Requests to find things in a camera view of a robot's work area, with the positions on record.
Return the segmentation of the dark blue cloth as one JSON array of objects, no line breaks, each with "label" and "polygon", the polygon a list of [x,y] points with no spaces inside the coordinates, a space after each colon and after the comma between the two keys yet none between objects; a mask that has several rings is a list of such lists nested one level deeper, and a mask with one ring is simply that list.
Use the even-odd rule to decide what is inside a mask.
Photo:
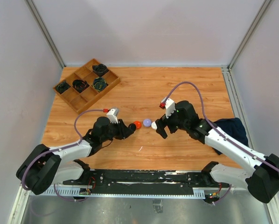
[{"label": "dark blue cloth", "polygon": [[220,127],[226,134],[241,142],[245,146],[249,146],[245,127],[239,118],[219,119],[215,124]]}]

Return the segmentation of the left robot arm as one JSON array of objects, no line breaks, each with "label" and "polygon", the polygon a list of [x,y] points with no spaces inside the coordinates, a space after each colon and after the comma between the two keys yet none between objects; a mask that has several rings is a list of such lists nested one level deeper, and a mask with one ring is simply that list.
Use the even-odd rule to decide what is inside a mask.
[{"label": "left robot arm", "polygon": [[94,155],[108,140],[124,140],[135,131],[134,123],[126,126],[122,119],[111,123],[107,117],[99,117],[93,128],[76,142],[59,147],[37,145],[18,168],[16,177],[26,190],[35,195],[67,180],[84,185],[90,180],[90,173],[77,160]]}]

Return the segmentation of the orange charging case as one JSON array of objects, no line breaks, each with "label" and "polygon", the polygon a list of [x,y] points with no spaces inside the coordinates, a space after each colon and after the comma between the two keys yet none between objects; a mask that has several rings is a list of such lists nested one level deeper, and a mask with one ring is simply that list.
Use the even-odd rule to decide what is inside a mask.
[{"label": "orange charging case", "polygon": [[136,129],[140,129],[142,127],[142,124],[140,121],[135,121],[134,124],[136,126]]}]

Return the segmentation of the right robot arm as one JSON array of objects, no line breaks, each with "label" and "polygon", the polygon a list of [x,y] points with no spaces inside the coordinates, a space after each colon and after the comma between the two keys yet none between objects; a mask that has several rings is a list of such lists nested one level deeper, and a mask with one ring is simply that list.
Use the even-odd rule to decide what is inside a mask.
[{"label": "right robot arm", "polygon": [[186,100],[175,103],[163,99],[160,108],[165,114],[156,120],[156,132],[167,138],[165,128],[170,133],[185,131],[192,139],[212,147],[226,155],[240,168],[232,168],[218,162],[210,162],[202,170],[202,182],[211,187],[215,183],[227,183],[244,188],[262,203],[269,203],[279,192],[279,157],[257,152],[232,138],[213,122],[201,119],[191,103]]}]

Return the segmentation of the black green rolled item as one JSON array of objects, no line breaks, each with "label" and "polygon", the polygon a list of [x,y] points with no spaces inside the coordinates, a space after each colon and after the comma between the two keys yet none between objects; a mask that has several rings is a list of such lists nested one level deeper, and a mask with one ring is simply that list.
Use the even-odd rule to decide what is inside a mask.
[{"label": "black green rolled item", "polygon": [[56,87],[55,90],[59,93],[62,94],[64,93],[66,90],[68,90],[70,88],[70,85],[66,82],[66,81],[62,81],[61,83],[59,83]]}]

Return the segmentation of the black charging case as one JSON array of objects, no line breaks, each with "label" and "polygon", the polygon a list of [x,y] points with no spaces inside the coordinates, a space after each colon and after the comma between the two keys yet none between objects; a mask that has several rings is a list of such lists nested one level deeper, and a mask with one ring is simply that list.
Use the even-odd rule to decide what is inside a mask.
[{"label": "black charging case", "polygon": [[134,123],[131,123],[129,126],[128,126],[129,129],[131,129],[132,131],[135,131],[137,128],[136,128],[136,125]]}]

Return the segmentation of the wooden compartment tray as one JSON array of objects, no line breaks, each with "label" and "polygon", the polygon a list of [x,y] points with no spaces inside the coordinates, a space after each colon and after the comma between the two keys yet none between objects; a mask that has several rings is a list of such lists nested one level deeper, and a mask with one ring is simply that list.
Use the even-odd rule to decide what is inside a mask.
[{"label": "wooden compartment tray", "polygon": [[80,114],[120,83],[120,77],[93,58],[56,84],[56,94]]}]

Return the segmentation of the purple earbud charging case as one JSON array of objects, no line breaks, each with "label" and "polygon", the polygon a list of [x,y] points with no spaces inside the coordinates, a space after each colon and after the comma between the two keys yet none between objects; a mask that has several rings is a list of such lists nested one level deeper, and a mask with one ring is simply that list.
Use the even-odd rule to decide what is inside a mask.
[{"label": "purple earbud charging case", "polygon": [[143,120],[143,126],[144,127],[150,127],[152,125],[152,121],[150,119],[144,119]]}]

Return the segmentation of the black yellow rolled item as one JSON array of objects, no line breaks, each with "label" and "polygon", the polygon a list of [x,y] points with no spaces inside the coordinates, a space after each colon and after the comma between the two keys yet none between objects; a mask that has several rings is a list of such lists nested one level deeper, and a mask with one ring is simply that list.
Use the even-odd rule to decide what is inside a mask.
[{"label": "black yellow rolled item", "polygon": [[94,79],[92,87],[98,92],[101,92],[107,87],[107,85],[108,84],[104,78],[98,77]]}]

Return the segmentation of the black red rolled item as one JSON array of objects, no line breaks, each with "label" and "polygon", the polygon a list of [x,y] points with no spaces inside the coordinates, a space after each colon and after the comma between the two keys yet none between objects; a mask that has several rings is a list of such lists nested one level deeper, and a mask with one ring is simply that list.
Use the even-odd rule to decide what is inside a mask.
[{"label": "black red rolled item", "polygon": [[74,80],[72,82],[72,86],[79,93],[83,92],[86,88],[89,87],[88,83],[85,80],[82,80],[82,79]]}]

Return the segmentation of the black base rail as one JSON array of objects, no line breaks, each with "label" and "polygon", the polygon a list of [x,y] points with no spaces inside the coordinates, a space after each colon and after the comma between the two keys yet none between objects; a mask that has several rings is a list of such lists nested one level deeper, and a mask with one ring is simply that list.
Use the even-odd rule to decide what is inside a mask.
[{"label": "black base rail", "polygon": [[182,170],[88,170],[77,180],[64,185],[83,186],[91,194],[115,196],[192,196],[194,188],[227,188],[202,172]]}]

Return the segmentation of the black rolled item top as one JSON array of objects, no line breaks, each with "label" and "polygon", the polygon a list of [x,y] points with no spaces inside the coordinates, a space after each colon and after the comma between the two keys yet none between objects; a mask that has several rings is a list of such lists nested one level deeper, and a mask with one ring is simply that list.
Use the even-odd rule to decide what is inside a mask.
[{"label": "black rolled item top", "polygon": [[103,75],[105,75],[109,71],[107,66],[105,66],[102,63],[100,63],[98,65],[93,65],[92,70],[99,77],[102,77]]}]

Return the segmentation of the white charging case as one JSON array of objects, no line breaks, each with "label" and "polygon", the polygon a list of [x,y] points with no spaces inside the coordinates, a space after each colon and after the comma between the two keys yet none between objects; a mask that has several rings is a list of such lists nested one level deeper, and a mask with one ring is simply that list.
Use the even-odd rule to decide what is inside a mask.
[{"label": "white charging case", "polygon": [[151,128],[154,130],[157,129],[157,125],[156,125],[155,121],[151,123]]}]

